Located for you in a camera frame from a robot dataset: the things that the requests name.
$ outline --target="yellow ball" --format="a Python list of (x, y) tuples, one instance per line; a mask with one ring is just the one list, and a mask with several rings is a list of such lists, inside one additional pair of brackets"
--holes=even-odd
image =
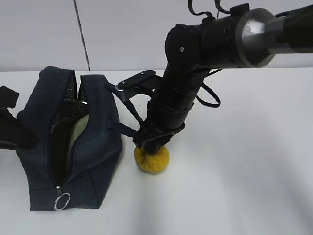
[(170, 152), (166, 147), (162, 147), (154, 155), (137, 147), (134, 151), (134, 155), (139, 168), (151, 174), (164, 171), (170, 161)]

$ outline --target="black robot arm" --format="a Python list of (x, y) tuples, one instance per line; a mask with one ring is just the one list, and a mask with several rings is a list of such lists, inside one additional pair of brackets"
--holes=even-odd
[(185, 119), (211, 69), (267, 65), (279, 53), (313, 53), (313, 5), (276, 17), (269, 11), (230, 9), (200, 25), (176, 25), (168, 34), (168, 64), (148, 102), (147, 118), (133, 142), (154, 154), (185, 127)]

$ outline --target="white table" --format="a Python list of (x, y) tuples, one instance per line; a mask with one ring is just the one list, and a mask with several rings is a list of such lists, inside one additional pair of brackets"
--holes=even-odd
[[(91, 73), (118, 83), (137, 71), (76, 76)], [(13, 114), (37, 78), (37, 72), (0, 73), (0, 85), (20, 93)], [(164, 173), (141, 172), (134, 144), (123, 139), (122, 161), (99, 210), (30, 212), (22, 165), (14, 151), (0, 150), (0, 234), (313, 234), (313, 69), (224, 70), (207, 84), (222, 105), (195, 102), (186, 128), (167, 145)], [(143, 117), (147, 101), (133, 98)], [(117, 105), (121, 121), (138, 128)]]

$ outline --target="black cable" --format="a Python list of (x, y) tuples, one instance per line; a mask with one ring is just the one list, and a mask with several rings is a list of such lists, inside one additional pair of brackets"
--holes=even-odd
[(215, 71), (213, 71), (213, 72), (210, 72), (207, 76), (205, 76), (205, 77), (209, 77), (209, 76), (212, 76), (212, 75), (214, 75), (214, 74), (216, 74), (217, 72), (219, 72), (219, 71), (221, 71), (222, 69), (218, 69), (218, 70), (215, 70)]
[(289, 13), (290, 13), (290, 11), (284, 11), (284, 12), (278, 13), (278, 14), (275, 15), (275, 16), (276, 16), (277, 18), (279, 18), (279, 17), (287, 16)]
[(218, 9), (220, 12), (230, 15), (230, 11), (226, 11), (221, 7), (221, 0), (214, 0), (214, 4), (216, 9)]
[(200, 13), (196, 13), (192, 7), (192, 0), (188, 0), (188, 9), (190, 11), (190, 13), (194, 16), (200, 16), (200, 15), (204, 15), (206, 14), (209, 18), (213, 18), (213, 15), (211, 12), (209, 11), (202, 11)]

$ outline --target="black object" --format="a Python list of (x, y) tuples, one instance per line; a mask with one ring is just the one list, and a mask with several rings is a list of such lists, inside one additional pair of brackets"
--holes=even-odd
[[(27, 174), (31, 211), (100, 207), (122, 150), (119, 131), (129, 131), (119, 125), (107, 83), (103, 75), (84, 75), (77, 94), (74, 71), (49, 66), (39, 73), (17, 117), (38, 137), (33, 148), (16, 148)], [(68, 158), (71, 128), (86, 114), (87, 126)]]
[(7, 108), (14, 108), (19, 94), (5, 86), (0, 87), (0, 148), (14, 150), (17, 146), (31, 148), (35, 135), (18, 123)]
[(200, 25), (176, 25), (167, 35), (165, 53), (168, 64), (160, 85), (148, 103), (147, 118), (135, 134), (133, 142), (151, 154), (185, 127), (185, 119), (193, 106), (199, 88), (204, 87), (217, 101), (208, 107), (219, 107), (220, 100), (203, 84), (211, 69), (252, 68), (267, 65), (279, 53), (313, 52), (312, 6), (275, 17), (269, 11), (249, 5), (217, 9), (230, 16), (214, 19), (210, 12)]

